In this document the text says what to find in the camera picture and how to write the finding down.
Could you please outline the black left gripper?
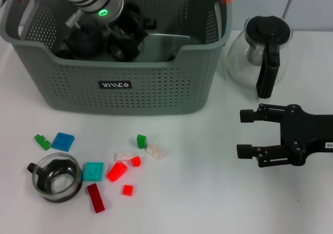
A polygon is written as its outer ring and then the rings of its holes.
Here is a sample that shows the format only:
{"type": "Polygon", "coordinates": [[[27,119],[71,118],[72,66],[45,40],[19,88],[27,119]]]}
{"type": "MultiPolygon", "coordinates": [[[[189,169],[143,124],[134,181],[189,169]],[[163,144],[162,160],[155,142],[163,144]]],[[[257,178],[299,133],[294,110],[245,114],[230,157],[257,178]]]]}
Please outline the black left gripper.
{"type": "Polygon", "coordinates": [[[134,39],[144,39],[148,35],[147,30],[156,29],[157,20],[145,18],[137,4],[124,4],[114,24],[134,39]]]}

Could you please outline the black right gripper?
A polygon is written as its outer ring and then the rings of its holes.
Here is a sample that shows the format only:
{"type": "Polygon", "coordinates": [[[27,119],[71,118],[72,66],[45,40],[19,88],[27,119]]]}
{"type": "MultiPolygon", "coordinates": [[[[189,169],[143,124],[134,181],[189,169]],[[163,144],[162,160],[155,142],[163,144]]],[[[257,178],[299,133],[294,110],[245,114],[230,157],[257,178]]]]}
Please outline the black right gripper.
{"type": "MultiPolygon", "coordinates": [[[[289,151],[291,165],[302,166],[314,153],[332,153],[332,115],[309,114],[299,105],[259,104],[257,111],[241,110],[240,121],[280,123],[281,139],[289,151]]],[[[259,167],[286,165],[283,146],[237,145],[239,159],[256,158],[259,167]]]]}

